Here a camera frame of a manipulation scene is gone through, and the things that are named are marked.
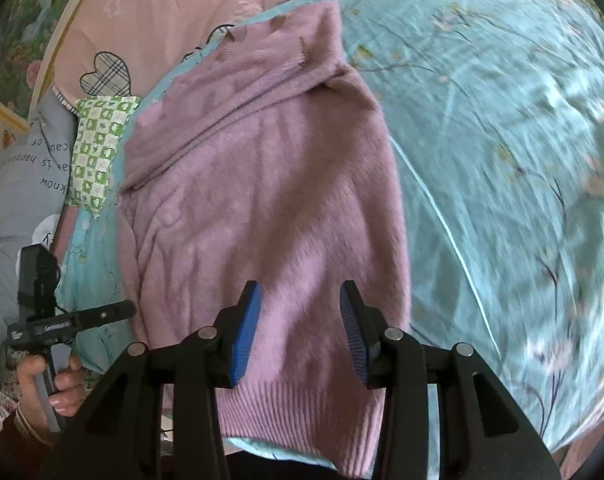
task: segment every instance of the human hand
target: human hand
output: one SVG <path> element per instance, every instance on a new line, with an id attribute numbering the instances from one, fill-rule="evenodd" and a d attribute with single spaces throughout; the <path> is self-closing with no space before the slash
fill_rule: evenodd
<path id="1" fill-rule="evenodd" d="M 40 355 L 27 355 L 17 367 L 17 378 L 22 391 L 20 410 L 26 421 L 42 438 L 47 438 L 50 433 L 47 416 L 42 410 L 35 386 L 35 376 L 41 374 L 46 367 L 44 357 Z M 72 354 L 69 368 L 55 376 L 56 387 L 60 391 L 48 397 L 48 402 L 60 415 L 74 416 L 77 413 L 84 401 L 83 380 L 84 371 L 80 358 Z"/>

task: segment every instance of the gray pillow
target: gray pillow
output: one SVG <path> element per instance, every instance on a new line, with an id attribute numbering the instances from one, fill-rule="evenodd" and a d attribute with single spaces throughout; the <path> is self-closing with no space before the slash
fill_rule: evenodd
<path id="1" fill-rule="evenodd" d="M 0 344 L 18 319 L 20 249 L 53 239 L 76 132 L 76 117 L 48 91 L 27 135 L 0 154 Z"/>

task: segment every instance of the blue gripper pad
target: blue gripper pad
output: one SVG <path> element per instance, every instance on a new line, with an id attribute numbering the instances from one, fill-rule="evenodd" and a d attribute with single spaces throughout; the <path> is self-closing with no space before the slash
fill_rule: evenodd
<path id="1" fill-rule="evenodd" d="M 357 312 L 354 303 L 360 303 L 364 307 L 364 302 L 357 291 L 357 287 L 349 285 L 354 282 L 344 282 L 339 288 L 339 312 L 346 330 L 346 337 L 351 349 L 351 357 L 353 359 L 353 367 L 355 375 L 364 384 L 368 383 L 368 346 L 364 340 L 362 327 L 358 320 Z"/>
<path id="2" fill-rule="evenodd" d="M 244 308 L 245 311 L 232 347 L 231 370 L 229 373 L 231 387 L 235 387 L 239 380 L 244 377 L 246 367 L 249 364 L 249 356 L 251 355 L 251 347 L 258 326 L 259 311 L 261 310 L 261 290 L 257 282 L 246 283 L 237 306 Z"/>

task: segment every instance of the sweater ribbed hem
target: sweater ribbed hem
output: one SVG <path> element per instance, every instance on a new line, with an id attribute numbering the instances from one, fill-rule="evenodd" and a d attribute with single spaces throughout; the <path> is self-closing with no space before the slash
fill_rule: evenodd
<path id="1" fill-rule="evenodd" d="M 218 390 L 217 405 L 223 436 L 321 456 L 342 475 L 362 478 L 375 458 L 384 391 L 359 385 L 336 396 L 332 390 L 329 402 L 322 392 L 298 384 L 240 383 L 234 390 Z"/>

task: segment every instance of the white label on pillow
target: white label on pillow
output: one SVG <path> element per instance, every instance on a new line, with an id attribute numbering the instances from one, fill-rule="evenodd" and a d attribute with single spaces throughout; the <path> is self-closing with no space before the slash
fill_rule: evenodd
<path id="1" fill-rule="evenodd" d="M 33 232 L 33 236 L 31 238 L 31 243 L 42 244 L 47 249 L 51 248 L 51 243 L 53 243 L 53 234 L 56 232 L 56 227 L 58 226 L 58 221 L 60 220 L 60 215 L 50 215 L 47 216 L 40 224 L 35 228 Z M 22 250 L 18 251 L 18 258 L 15 262 L 15 275 L 20 277 L 20 256 L 22 255 Z"/>

